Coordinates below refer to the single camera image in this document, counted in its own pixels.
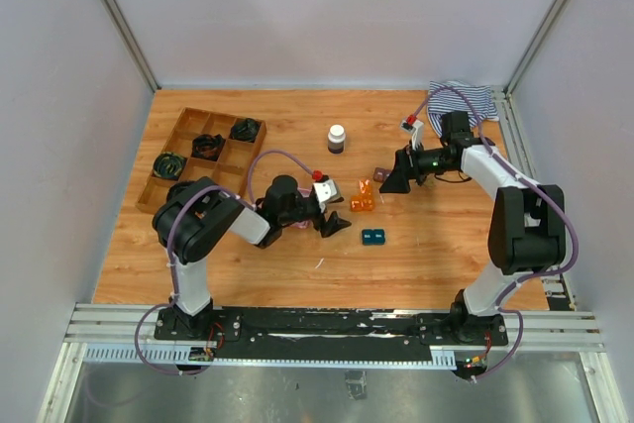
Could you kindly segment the orange pill box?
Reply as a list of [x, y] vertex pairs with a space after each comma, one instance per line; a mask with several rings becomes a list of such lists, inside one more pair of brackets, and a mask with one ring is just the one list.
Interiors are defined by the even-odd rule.
[[352, 212], [370, 212], [375, 208], [373, 198], [373, 187], [370, 179], [359, 181], [359, 193], [350, 199], [350, 210]]

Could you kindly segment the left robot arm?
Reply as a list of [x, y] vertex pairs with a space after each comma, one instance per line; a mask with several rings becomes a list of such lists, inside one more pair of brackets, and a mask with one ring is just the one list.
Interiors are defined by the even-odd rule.
[[174, 194], [153, 218], [159, 243], [165, 248], [172, 277], [171, 305], [180, 311], [177, 327], [188, 338], [205, 337], [212, 327], [208, 308], [212, 298], [206, 283], [207, 257], [228, 233], [265, 249], [283, 231], [310, 222], [321, 237], [352, 226], [327, 206], [343, 200], [336, 182], [324, 176], [307, 195], [290, 175], [274, 178], [263, 198], [254, 205], [218, 185], [200, 178]]

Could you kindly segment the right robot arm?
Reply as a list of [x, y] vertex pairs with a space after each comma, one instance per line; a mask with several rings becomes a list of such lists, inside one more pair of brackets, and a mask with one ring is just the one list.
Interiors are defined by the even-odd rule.
[[422, 336], [463, 345], [490, 343], [502, 323], [502, 307], [516, 289], [564, 260], [564, 193], [557, 185], [529, 178], [504, 159], [481, 128], [471, 126], [466, 112], [446, 113], [441, 123], [440, 147], [427, 149], [422, 144], [422, 122], [413, 115], [402, 121], [410, 141], [396, 151], [392, 171], [379, 191], [406, 194], [413, 183], [423, 184], [430, 175], [456, 171], [492, 199], [488, 264], [457, 294], [448, 315], [425, 324], [421, 331]]

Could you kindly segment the clear glass pill bottle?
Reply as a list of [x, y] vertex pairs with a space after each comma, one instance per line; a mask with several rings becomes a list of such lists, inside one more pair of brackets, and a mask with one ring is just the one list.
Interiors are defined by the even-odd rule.
[[426, 188], [431, 188], [437, 182], [438, 182], [438, 176], [436, 174], [430, 174], [430, 175], [426, 176], [426, 178], [424, 180], [424, 183], [423, 183], [423, 186], [426, 187]]

